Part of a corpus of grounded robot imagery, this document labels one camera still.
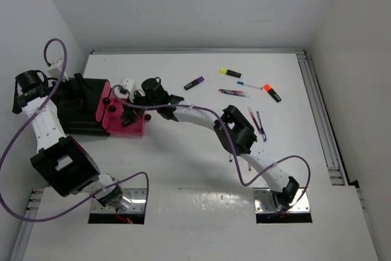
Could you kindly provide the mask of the orange highlighter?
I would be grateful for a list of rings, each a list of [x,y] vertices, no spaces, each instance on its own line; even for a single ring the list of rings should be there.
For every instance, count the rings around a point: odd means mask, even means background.
[[[269,84],[265,84],[263,86],[263,88],[265,89],[265,91],[273,98],[273,100],[277,103],[281,102],[282,99],[280,98],[280,96],[277,94],[277,92],[269,85]]]

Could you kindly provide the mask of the yellow highlighter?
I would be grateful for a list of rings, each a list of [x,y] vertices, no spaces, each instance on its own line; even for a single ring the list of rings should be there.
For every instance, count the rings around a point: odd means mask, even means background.
[[[232,76],[232,77],[235,77],[235,78],[240,78],[241,77],[241,73],[238,73],[236,71],[233,71],[233,70],[230,70],[230,69],[227,69],[227,68],[220,68],[219,73],[221,73],[223,75]]]

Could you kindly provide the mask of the purple highlighter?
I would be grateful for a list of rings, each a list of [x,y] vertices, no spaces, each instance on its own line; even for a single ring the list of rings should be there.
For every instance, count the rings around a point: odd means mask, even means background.
[[[187,85],[185,85],[183,88],[184,88],[184,90],[192,89],[193,87],[202,83],[203,81],[204,81],[204,77],[200,76],[197,79],[195,79],[195,80],[191,81],[190,83],[188,83]]]

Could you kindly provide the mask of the blue cap white marker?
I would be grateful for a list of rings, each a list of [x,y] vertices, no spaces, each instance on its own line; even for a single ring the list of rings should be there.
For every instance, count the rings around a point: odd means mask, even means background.
[[[243,81],[237,81],[236,83],[241,85],[241,86],[250,87],[250,88],[253,88],[253,89],[258,89],[258,90],[262,90],[263,89],[263,87],[251,85],[251,84],[245,83]]]

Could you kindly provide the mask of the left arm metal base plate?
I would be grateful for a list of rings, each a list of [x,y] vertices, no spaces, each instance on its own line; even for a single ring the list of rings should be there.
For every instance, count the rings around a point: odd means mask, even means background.
[[[119,200],[114,206],[102,206],[96,199],[92,200],[90,212],[93,214],[114,215],[116,211],[121,214],[140,214],[145,212],[147,190],[125,188]]]

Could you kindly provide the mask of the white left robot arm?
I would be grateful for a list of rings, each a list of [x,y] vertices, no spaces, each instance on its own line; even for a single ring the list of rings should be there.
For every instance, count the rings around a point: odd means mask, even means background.
[[[30,120],[37,140],[33,168],[62,197],[87,193],[102,207],[127,211],[133,200],[115,185],[114,177],[101,173],[73,134],[108,135],[104,115],[115,111],[109,81],[84,79],[80,74],[47,77],[40,70],[16,76],[12,111]]]

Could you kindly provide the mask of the pink drawer tray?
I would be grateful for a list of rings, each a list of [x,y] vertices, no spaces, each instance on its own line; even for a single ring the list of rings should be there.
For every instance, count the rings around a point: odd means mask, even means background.
[[[145,114],[137,108],[130,108],[122,102],[130,103],[128,98],[114,97],[115,112],[110,112],[109,126],[106,130],[109,134],[140,135],[144,134]]]

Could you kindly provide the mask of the dark blue gel pen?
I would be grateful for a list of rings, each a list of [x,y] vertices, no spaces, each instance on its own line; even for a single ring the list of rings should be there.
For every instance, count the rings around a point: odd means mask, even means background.
[[[260,113],[257,111],[256,114],[257,114],[257,119],[258,119],[258,122],[259,122],[260,134],[262,136],[262,140],[263,140],[263,142],[266,142],[267,141],[267,137],[266,137],[266,133],[265,133],[265,130],[264,130],[262,122],[261,122]]]

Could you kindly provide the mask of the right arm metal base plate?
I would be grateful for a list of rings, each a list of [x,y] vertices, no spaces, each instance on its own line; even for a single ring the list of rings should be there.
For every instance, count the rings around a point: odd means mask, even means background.
[[[256,214],[272,214],[281,212],[288,207],[288,213],[309,213],[310,204],[307,193],[299,188],[291,202],[278,197],[269,188],[253,189],[254,205]]]

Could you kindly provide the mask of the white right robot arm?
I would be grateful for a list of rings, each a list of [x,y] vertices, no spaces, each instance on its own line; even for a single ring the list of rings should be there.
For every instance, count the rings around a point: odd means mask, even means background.
[[[248,187],[258,178],[263,178],[278,214],[285,213],[301,199],[297,194],[299,182],[281,169],[278,161],[265,155],[254,127],[236,106],[228,105],[216,111],[192,104],[184,97],[168,93],[159,78],[146,79],[142,83],[142,93],[132,100],[122,101],[122,104],[130,109],[156,111],[166,120],[191,123],[213,131],[224,150],[233,157],[240,184]],[[249,182],[244,181],[238,166],[240,158],[257,171]]]

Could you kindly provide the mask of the black drawer cabinet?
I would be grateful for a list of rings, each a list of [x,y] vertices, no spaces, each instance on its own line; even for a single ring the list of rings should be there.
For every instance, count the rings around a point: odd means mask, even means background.
[[[80,73],[62,81],[52,97],[59,122],[66,134],[108,136],[96,119],[103,90],[108,80],[83,78]]]

